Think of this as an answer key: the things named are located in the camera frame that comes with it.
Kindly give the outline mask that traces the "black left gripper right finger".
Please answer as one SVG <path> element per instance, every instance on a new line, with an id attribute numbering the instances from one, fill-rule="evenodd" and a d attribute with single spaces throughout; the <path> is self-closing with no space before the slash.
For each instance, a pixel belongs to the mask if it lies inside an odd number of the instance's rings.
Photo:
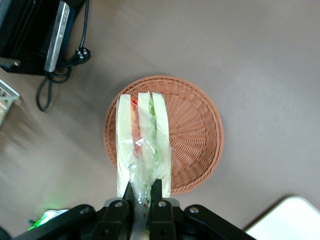
<path id="1" fill-rule="evenodd" d="M 170 200 L 170 198 L 163 197 L 162 180 L 157 179 L 151 187 L 150 240 L 177 239 L 173 205 Z"/>

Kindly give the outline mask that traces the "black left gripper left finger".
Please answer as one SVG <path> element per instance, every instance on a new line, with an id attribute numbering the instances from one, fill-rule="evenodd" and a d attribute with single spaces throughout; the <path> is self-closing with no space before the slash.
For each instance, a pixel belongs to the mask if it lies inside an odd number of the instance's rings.
<path id="1" fill-rule="evenodd" d="M 122 198 L 109 199 L 108 206 L 98 211 L 93 230 L 95 240 L 129 240 L 134 221 L 135 195 L 128 183 Z"/>

